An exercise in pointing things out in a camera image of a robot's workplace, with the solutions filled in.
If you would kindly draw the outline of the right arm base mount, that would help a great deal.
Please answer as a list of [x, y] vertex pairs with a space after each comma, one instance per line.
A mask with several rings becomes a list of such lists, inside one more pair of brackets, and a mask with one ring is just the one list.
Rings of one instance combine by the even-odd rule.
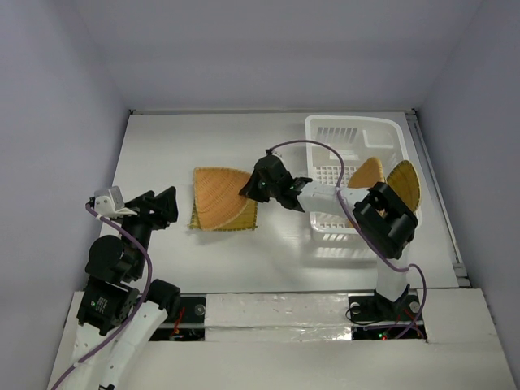
[[345, 317], [360, 326], [383, 325], [411, 321], [418, 313], [420, 302], [415, 293], [405, 294], [396, 302], [391, 302], [373, 293], [351, 294]]

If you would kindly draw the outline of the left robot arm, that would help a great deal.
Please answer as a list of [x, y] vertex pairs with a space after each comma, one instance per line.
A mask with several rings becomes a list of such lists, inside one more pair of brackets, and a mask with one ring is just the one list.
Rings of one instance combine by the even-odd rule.
[[85, 209], [117, 233], [89, 248], [71, 360], [52, 387], [121, 389], [150, 337], [180, 312], [180, 289], [153, 277], [148, 253], [152, 233], [178, 219], [176, 188], [130, 201], [119, 187], [104, 188]]

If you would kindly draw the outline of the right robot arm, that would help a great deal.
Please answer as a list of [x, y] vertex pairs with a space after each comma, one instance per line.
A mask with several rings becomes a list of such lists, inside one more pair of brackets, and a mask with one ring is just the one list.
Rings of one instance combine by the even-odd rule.
[[368, 158], [342, 187], [294, 177], [279, 157], [269, 154], [257, 161], [239, 194], [256, 202], [275, 199], [288, 210], [345, 217], [380, 258], [375, 312], [391, 319], [403, 310], [410, 285], [400, 258], [414, 239], [418, 219], [384, 179], [378, 158]]

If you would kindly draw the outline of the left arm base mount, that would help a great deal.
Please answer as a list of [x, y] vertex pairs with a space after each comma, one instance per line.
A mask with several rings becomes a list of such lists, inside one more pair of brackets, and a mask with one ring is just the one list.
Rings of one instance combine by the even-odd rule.
[[169, 317], [149, 338], [150, 341], [203, 341], [206, 327], [206, 295], [187, 295], [180, 299], [175, 317]]

